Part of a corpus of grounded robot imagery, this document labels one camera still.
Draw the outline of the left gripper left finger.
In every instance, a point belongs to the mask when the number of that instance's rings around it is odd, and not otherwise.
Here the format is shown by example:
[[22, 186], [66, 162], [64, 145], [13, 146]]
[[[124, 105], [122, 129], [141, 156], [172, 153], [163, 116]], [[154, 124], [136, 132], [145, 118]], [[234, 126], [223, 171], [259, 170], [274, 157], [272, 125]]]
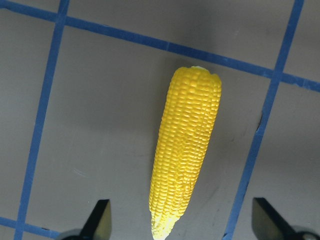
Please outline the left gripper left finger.
[[109, 199], [97, 201], [80, 231], [61, 233], [60, 240], [109, 240], [112, 233], [112, 212]]

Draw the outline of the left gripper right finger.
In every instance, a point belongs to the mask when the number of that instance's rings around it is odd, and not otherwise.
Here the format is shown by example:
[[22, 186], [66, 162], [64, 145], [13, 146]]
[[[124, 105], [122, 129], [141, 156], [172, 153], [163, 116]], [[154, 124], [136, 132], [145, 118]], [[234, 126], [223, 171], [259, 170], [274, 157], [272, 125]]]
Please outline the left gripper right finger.
[[295, 230], [263, 197], [252, 199], [251, 227], [258, 240], [318, 240], [320, 235]]

